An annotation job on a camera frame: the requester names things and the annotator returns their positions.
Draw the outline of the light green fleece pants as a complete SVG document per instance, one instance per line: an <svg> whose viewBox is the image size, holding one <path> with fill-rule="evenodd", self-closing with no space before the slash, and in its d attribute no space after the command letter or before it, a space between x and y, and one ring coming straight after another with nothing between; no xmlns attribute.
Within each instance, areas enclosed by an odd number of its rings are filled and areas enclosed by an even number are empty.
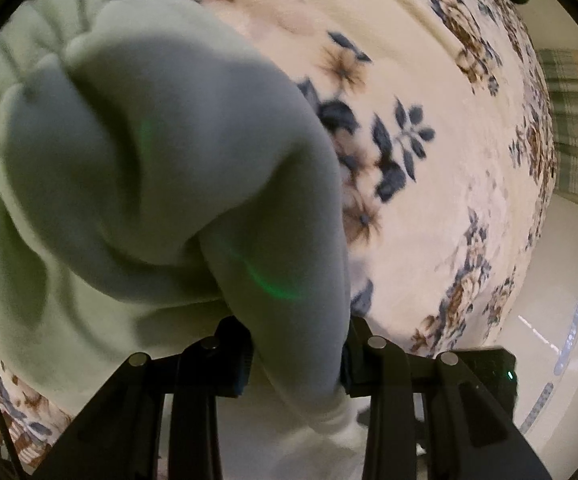
<svg viewBox="0 0 578 480"><path fill-rule="evenodd" d="M38 468L130 354L234 315L231 479L356 479L332 143L337 26L315 0L27 0L0 30L0 397Z"/></svg>

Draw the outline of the floral bed blanket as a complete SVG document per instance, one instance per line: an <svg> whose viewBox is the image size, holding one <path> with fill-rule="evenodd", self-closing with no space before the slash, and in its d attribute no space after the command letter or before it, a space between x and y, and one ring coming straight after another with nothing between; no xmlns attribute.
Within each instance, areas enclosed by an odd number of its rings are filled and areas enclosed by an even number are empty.
<svg viewBox="0 0 578 480"><path fill-rule="evenodd" d="M350 316L419 356L490 344L553 193L550 100L510 0L315 0ZM4 369L0 360L0 374ZM16 428L4 418L0 430Z"/></svg>

